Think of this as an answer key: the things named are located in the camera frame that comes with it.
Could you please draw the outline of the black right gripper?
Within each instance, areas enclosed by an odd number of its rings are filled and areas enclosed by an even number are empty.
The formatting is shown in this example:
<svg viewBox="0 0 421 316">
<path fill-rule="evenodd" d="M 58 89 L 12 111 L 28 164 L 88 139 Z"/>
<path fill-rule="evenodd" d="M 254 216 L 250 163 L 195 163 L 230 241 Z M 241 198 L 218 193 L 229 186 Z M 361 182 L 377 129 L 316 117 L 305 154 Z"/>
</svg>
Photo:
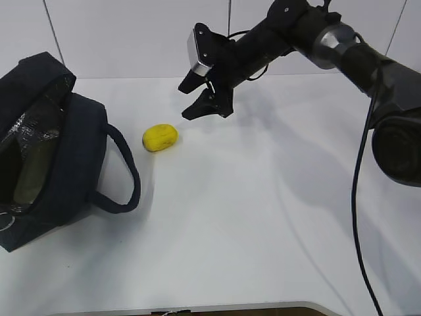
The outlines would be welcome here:
<svg viewBox="0 0 421 316">
<path fill-rule="evenodd" d="M 190 69 L 178 86 L 184 94 L 190 94 L 203 84 L 207 86 L 182 112 L 182 117 L 187 120 L 208 115 L 230 116 L 234 112 L 234 88 L 250 80 L 273 60 L 273 32 L 263 23 L 242 34 L 237 41 L 214 32 L 212 38 L 215 48 L 213 67 L 205 76 Z"/>
</svg>

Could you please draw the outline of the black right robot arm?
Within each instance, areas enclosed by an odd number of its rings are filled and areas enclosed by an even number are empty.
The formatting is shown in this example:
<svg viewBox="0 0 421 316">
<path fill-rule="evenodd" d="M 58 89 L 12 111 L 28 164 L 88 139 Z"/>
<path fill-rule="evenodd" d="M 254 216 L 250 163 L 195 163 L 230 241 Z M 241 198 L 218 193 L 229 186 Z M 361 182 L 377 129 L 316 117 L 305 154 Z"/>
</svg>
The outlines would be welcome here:
<svg viewBox="0 0 421 316">
<path fill-rule="evenodd" d="M 278 57 L 299 52 L 319 68 L 338 69 L 372 99 L 368 129 L 379 168 L 400 184 L 420 185 L 420 73 L 370 47 L 327 3 L 275 1 L 237 40 L 198 23 L 187 46 L 191 68 L 178 89 L 204 90 L 182 112 L 185 119 L 230 116 L 235 87 Z"/>
</svg>

